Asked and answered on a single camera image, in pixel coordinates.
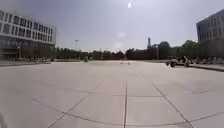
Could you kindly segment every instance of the concrete tile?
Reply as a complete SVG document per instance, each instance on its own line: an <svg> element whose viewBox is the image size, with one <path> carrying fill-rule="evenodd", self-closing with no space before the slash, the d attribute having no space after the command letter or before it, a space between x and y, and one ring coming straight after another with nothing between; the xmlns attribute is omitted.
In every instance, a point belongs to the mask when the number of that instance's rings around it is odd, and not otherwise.
<svg viewBox="0 0 224 128"><path fill-rule="evenodd" d="M72 116L64 116L52 128L123 128L123 126L90 122Z"/></svg>
<svg viewBox="0 0 224 128"><path fill-rule="evenodd" d="M86 93L58 90L38 101L59 111L68 112L85 96L87 96Z"/></svg>
<svg viewBox="0 0 224 128"><path fill-rule="evenodd" d="M183 121L163 97L128 97L127 125L163 125Z"/></svg>
<svg viewBox="0 0 224 128"><path fill-rule="evenodd" d="M0 94L1 120L8 128L47 128L62 113L10 93Z"/></svg>
<svg viewBox="0 0 224 128"><path fill-rule="evenodd" d="M208 92L168 96L168 99L190 121L224 112L223 97L224 93Z"/></svg>
<svg viewBox="0 0 224 128"><path fill-rule="evenodd" d="M93 93L107 94L107 95L125 95L126 83L125 80L104 79L101 80L100 85L94 89Z"/></svg>
<svg viewBox="0 0 224 128"><path fill-rule="evenodd" d="M27 97L31 97L33 99L41 99L58 91L61 90L51 86L42 86L40 84L21 87L21 92Z"/></svg>
<svg viewBox="0 0 224 128"><path fill-rule="evenodd" d="M165 96L192 93L191 91L178 86L177 84L167 82L163 84L154 84Z"/></svg>
<svg viewBox="0 0 224 128"><path fill-rule="evenodd" d="M203 93L209 91L216 91L219 88L218 85L215 85L213 82L208 80L194 80L189 79L188 81L177 81L179 86L182 86L193 93Z"/></svg>
<svg viewBox="0 0 224 128"><path fill-rule="evenodd" d="M224 114L191 122L195 128L223 128Z"/></svg>
<svg viewBox="0 0 224 128"><path fill-rule="evenodd" d="M124 124L124 104L122 96L92 94L69 113L75 116L108 124Z"/></svg>
<svg viewBox="0 0 224 128"><path fill-rule="evenodd" d="M128 96L162 96L160 92L145 79L127 81Z"/></svg>
<svg viewBox="0 0 224 128"><path fill-rule="evenodd" d="M188 123L180 123L176 125L163 125L163 126L126 126L126 128L192 128Z"/></svg>
<svg viewBox="0 0 224 128"><path fill-rule="evenodd" d="M64 77L63 75L59 75L56 78L47 79L41 81L41 83L44 85L49 86L55 86L59 88L65 88L65 89L74 89L74 90L80 90L80 91L86 91L89 92L96 88L100 81L98 79L92 79L91 76L86 76L84 74L80 74L80 76L73 76L73 77Z"/></svg>

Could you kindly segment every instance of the paved plaza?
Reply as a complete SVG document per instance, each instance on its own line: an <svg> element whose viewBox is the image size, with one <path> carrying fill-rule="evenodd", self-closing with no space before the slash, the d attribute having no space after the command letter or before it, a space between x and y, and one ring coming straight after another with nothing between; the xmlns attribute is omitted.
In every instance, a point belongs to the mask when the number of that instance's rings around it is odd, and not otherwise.
<svg viewBox="0 0 224 128"><path fill-rule="evenodd" d="M0 128L223 128L224 73L148 62L0 67Z"/></svg>

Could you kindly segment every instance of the glass facade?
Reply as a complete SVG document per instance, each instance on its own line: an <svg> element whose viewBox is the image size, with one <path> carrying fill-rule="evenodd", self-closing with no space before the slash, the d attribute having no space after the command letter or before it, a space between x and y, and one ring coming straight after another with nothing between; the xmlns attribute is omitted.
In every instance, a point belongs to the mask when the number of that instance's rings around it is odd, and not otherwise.
<svg viewBox="0 0 224 128"><path fill-rule="evenodd" d="M18 38L30 38L36 41L53 42L53 29L38 22L0 10L0 32Z"/></svg>

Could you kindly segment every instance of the window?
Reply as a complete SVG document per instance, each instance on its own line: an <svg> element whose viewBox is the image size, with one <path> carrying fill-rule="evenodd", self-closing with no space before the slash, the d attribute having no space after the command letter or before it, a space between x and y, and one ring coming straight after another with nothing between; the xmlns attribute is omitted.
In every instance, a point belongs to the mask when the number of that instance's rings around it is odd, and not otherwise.
<svg viewBox="0 0 224 128"><path fill-rule="evenodd" d="M34 23L34 29L38 30L38 23L36 23L36 22Z"/></svg>
<svg viewBox="0 0 224 128"><path fill-rule="evenodd" d="M9 14L9 23L12 21L12 14Z"/></svg>
<svg viewBox="0 0 224 128"><path fill-rule="evenodd" d="M51 29L50 29L50 28L48 28L48 34L50 34L50 31L51 31Z"/></svg>
<svg viewBox="0 0 224 128"><path fill-rule="evenodd" d="M213 37L217 37L217 29L214 28L212 31L213 31Z"/></svg>
<svg viewBox="0 0 224 128"><path fill-rule="evenodd" d="M32 29L32 26L33 26L33 22L30 21L30 26L29 26L29 28Z"/></svg>
<svg viewBox="0 0 224 128"><path fill-rule="evenodd" d="M40 37L40 33L38 33L38 40L40 40L41 39L41 37Z"/></svg>
<svg viewBox="0 0 224 128"><path fill-rule="evenodd" d="M214 18L214 26L216 26L217 22L216 22L216 18Z"/></svg>
<svg viewBox="0 0 224 128"><path fill-rule="evenodd" d="M43 34L41 34L41 40L44 41L44 35Z"/></svg>
<svg viewBox="0 0 224 128"><path fill-rule="evenodd" d="M2 30L2 23L0 22L0 32L1 32L1 30Z"/></svg>
<svg viewBox="0 0 224 128"><path fill-rule="evenodd" d="M29 26L30 26L30 21L27 20L27 25L26 25L26 27L29 28Z"/></svg>
<svg viewBox="0 0 224 128"><path fill-rule="evenodd" d="M33 32L32 38L35 39L35 32Z"/></svg>
<svg viewBox="0 0 224 128"><path fill-rule="evenodd" d="M25 29L19 28L19 36L22 36L22 37L25 36Z"/></svg>
<svg viewBox="0 0 224 128"><path fill-rule="evenodd" d="M14 24L18 25L19 24L19 17L18 16L14 16Z"/></svg>
<svg viewBox="0 0 224 128"><path fill-rule="evenodd" d="M38 36L37 36L37 32L35 32L35 39L37 39L37 37L38 37Z"/></svg>
<svg viewBox="0 0 224 128"><path fill-rule="evenodd" d="M44 33L47 33L47 27L44 27Z"/></svg>
<svg viewBox="0 0 224 128"><path fill-rule="evenodd" d="M45 42L47 41L47 35L44 35L44 41Z"/></svg>
<svg viewBox="0 0 224 128"><path fill-rule="evenodd" d="M5 14L5 20L4 20L4 21L7 21L7 20L8 20L8 16L9 16L9 14L6 13L6 14Z"/></svg>
<svg viewBox="0 0 224 128"><path fill-rule="evenodd" d="M43 28L43 25L40 25L40 26L39 26L39 31L40 31L40 32L43 32L43 29L44 29L44 28Z"/></svg>
<svg viewBox="0 0 224 128"><path fill-rule="evenodd" d="M42 34L40 34L40 40L42 40Z"/></svg>
<svg viewBox="0 0 224 128"><path fill-rule="evenodd" d="M14 31L15 31L15 26L12 26L12 31L11 31L12 35L14 35Z"/></svg>
<svg viewBox="0 0 224 128"><path fill-rule="evenodd" d="M26 37L30 38L31 37L31 31L30 30L26 30Z"/></svg>
<svg viewBox="0 0 224 128"><path fill-rule="evenodd" d="M8 25L8 24L4 24L3 32L4 32L5 34L9 34L9 28L10 28L10 25Z"/></svg>
<svg viewBox="0 0 224 128"><path fill-rule="evenodd" d="M18 27L16 27L15 35L16 35L16 36L18 35Z"/></svg>
<svg viewBox="0 0 224 128"><path fill-rule="evenodd" d="M20 26L26 27L26 20L25 19L21 18Z"/></svg>
<svg viewBox="0 0 224 128"><path fill-rule="evenodd" d="M0 20L3 20L3 18L4 18L4 12L3 11L0 11Z"/></svg>
<svg viewBox="0 0 224 128"><path fill-rule="evenodd" d="M50 36L50 42L52 42L52 36Z"/></svg>

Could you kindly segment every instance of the tree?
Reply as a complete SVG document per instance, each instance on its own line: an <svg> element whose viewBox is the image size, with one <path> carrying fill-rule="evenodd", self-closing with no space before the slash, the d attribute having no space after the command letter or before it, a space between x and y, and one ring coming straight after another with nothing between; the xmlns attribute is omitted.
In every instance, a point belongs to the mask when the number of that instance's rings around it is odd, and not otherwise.
<svg viewBox="0 0 224 128"><path fill-rule="evenodd" d="M104 60L110 60L110 59L112 59L111 52L110 51L104 51L103 52L103 59Z"/></svg>
<svg viewBox="0 0 224 128"><path fill-rule="evenodd" d="M159 58L167 59L169 56L170 44L167 41L162 41L159 45Z"/></svg>
<svg viewBox="0 0 224 128"><path fill-rule="evenodd" d="M125 52L125 56L127 57L128 60L132 60L133 59L133 53L134 53L134 48L128 49Z"/></svg>
<svg viewBox="0 0 224 128"><path fill-rule="evenodd" d="M124 53L122 51L118 51L117 53L115 53L115 59L116 60L124 59Z"/></svg>
<svg viewBox="0 0 224 128"><path fill-rule="evenodd" d="M101 59L101 51L93 51L92 52L92 57L94 60L100 60Z"/></svg>
<svg viewBox="0 0 224 128"><path fill-rule="evenodd" d="M182 51L185 56L188 56L190 58L195 58L197 56L198 44L194 41L187 40L182 45Z"/></svg>

